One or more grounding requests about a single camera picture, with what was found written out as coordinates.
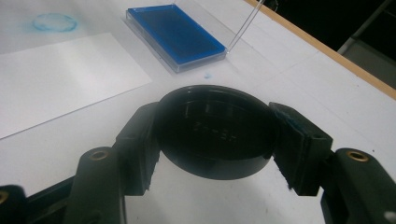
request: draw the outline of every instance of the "mounting hole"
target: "mounting hole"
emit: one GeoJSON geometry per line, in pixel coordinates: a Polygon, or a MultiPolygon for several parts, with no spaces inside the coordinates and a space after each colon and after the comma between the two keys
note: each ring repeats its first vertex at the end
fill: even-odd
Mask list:
{"type": "Polygon", "coordinates": [[[91,154],[90,156],[90,160],[91,161],[100,161],[104,158],[106,158],[108,156],[108,152],[107,151],[95,151],[91,154]]]}
{"type": "Polygon", "coordinates": [[[8,192],[0,190],[0,204],[4,203],[8,199],[8,192]]]}
{"type": "Polygon", "coordinates": [[[348,157],[355,161],[368,161],[369,157],[358,151],[348,151],[348,157]]]}

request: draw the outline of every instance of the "transparent lid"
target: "transparent lid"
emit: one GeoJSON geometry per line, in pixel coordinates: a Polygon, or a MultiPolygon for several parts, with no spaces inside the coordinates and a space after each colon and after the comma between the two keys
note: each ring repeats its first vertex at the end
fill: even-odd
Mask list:
{"type": "Polygon", "coordinates": [[[175,4],[225,46],[227,52],[230,52],[253,21],[263,2],[263,0],[258,2],[254,8],[248,4],[245,7],[235,6],[233,15],[223,13],[221,10],[223,4],[232,3],[216,0],[148,0],[137,1],[133,7],[175,4]]]}

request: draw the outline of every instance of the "white table surface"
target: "white table surface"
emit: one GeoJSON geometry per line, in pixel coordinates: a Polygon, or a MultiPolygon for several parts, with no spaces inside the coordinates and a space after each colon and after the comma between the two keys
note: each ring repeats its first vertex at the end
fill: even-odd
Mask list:
{"type": "MultiPolygon", "coordinates": [[[[153,81],[1,139],[0,185],[20,185],[32,195],[74,175],[79,157],[89,149],[112,146],[138,107],[194,84],[232,87],[265,103],[289,105],[333,138],[333,150],[368,152],[396,179],[396,102],[265,15],[258,14],[224,61],[172,74],[122,22],[125,9],[141,1],[94,2],[72,4],[68,10],[94,10],[103,17],[101,25],[47,42],[18,42],[23,36],[16,35],[17,44],[1,42],[1,53],[111,33],[153,81]]],[[[238,12],[251,9],[243,0],[200,3],[218,12],[232,30],[238,12]]],[[[296,196],[273,161],[250,177],[216,181],[188,174],[161,154],[150,191],[127,197],[126,206],[129,223],[324,223],[320,196],[296,196]]]]}

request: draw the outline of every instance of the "blue ink spot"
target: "blue ink spot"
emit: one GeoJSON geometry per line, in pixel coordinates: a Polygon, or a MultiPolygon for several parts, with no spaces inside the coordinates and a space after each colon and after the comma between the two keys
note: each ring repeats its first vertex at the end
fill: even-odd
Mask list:
{"type": "Polygon", "coordinates": [[[205,74],[205,79],[210,79],[210,78],[212,78],[213,76],[212,76],[212,74],[210,74],[210,73],[206,73],[205,74]]]}
{"type": "Polygon", "coordinates": [[[70,32],[76,29],[77,22],[59,13],[38,15],[33,20],[33,26],[39,31],[70,32]]]}

